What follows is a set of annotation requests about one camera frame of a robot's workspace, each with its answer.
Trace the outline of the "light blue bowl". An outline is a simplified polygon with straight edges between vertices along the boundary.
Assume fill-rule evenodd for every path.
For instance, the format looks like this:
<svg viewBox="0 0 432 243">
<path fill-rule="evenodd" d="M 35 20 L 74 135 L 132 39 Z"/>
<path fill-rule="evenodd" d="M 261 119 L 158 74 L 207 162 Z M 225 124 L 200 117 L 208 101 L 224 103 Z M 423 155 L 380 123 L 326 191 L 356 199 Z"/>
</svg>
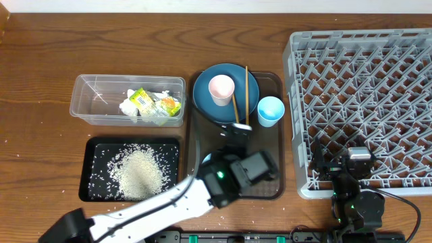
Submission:
<svg viewBox="0 0 432 243">
<path fill-rule="evenodd" d="M 203 163 L 206 163 L 207 161 L 210 161 L 211 160 L 211 154 L 208 154 L 203 160 L 202 160 L 202 164 Z"/>
</svg>

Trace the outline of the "light blue plastic cup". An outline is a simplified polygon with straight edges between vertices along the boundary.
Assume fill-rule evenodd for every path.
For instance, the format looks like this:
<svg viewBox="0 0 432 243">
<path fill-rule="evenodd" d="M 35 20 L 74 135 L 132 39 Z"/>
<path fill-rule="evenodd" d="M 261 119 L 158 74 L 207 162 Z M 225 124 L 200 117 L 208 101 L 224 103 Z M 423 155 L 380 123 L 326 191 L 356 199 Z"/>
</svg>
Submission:
<svg viewBox="0 0 432 243">
<path fill-rule="evenodd" d="M 285 106 L 281 99 L 269 96 L 259 101 L 257 111 L 260 125 L 270 128 L 284 116 Z"/>
</svg>

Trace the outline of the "pink plastic cup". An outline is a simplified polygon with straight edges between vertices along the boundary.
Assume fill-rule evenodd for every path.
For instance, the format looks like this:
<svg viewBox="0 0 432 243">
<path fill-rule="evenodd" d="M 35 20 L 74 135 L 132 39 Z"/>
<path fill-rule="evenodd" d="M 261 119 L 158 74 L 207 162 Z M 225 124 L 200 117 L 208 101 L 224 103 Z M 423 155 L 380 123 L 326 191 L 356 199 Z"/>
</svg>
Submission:
<svg viewBox="0 0 432 243">
<path fill-rule="evenodd" d="M 209 92 L 213 102 L 222 107 L 230 103 L 235 91 L 234 81 L 226 75 L 214 76 L 209 82 Z"/>
</svg>

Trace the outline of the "green yellow snack wrapper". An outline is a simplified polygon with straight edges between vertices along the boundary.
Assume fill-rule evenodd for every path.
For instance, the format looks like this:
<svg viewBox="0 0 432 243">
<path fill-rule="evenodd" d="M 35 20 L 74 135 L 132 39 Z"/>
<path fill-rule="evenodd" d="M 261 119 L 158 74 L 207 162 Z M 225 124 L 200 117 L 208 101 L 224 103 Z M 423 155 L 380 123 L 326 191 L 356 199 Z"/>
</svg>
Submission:
<svg viewBox="0 0 432 243">
<path fill-rule="evenodd" d="M 138 108 L 138 112 L 146 122 L 153 122 L 162 126 L 174 117 L 181 109 L 182 104 L 170 94 L 167 98 L 154 102 L 147 94 L 148 90 L 139 88 L 130 97 L 131 102 Z"/>
</svg>

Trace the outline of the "white tissue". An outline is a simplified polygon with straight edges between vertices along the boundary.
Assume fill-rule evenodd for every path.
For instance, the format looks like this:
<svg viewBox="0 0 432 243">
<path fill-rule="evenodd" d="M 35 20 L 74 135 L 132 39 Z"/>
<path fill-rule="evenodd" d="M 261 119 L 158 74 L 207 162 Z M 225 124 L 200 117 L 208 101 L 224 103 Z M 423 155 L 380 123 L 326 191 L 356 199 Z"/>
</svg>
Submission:
<svg viewBox="0 0 432 243">
<path fill-rule="evenodd" d="M 154 102 L 159 101 L 161 99 L 167 98 L 169 96 L 169 91 L 165 90 L 163 92 L 151 92 L 147 91 L 147 94 Z"/>
<path fill-rule="evenodd" d="M 119 105 L 121 112 L 127 115 L 133 123 L 138 121 L 138 108 L 131 102 L 130 97 L 135 93 L 135 90 L 128 89 L 127 98 Z"/>
</svg>

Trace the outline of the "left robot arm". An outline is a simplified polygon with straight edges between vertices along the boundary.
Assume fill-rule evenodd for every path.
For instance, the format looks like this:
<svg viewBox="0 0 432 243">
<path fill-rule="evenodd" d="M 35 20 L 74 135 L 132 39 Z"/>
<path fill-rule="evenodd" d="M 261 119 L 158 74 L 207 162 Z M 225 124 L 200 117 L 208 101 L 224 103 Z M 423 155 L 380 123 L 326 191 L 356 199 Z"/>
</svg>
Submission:
<svg viewBox="0 0 432 243">
<path fill-rule="evenodd" d="M 200 217 L 240 198 L 252 186 L 266 158 L 261 153 L 243 159 L 214 152 L 192 176 L 172 189 L 131 207 L 87 218 L 82 209 L 66 213 L 39 242 L 136 242 L 177 222 Z"/>
</svg>

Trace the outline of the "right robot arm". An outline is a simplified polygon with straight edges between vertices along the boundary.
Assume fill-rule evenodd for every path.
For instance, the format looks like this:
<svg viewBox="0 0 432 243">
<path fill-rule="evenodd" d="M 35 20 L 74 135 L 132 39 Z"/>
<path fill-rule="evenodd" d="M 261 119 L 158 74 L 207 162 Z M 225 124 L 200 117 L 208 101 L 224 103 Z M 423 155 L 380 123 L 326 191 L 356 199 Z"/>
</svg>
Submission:
<svg viewBox="0 0 432 243">
<path fill-rule="evenodd" d="M 377 192 L 362 191 L 360 181 L 371 173 L 376 156 L 361 139 L 356 146 L 328 160 L 323 145 L 315 139 L 310 167 L 321 180 L 332 183 L 331 210 L 340 225 L 322 235 L 322 242 L 376 242 L 375 230 L 382 226 L 385 199 Z"/>
</svg>

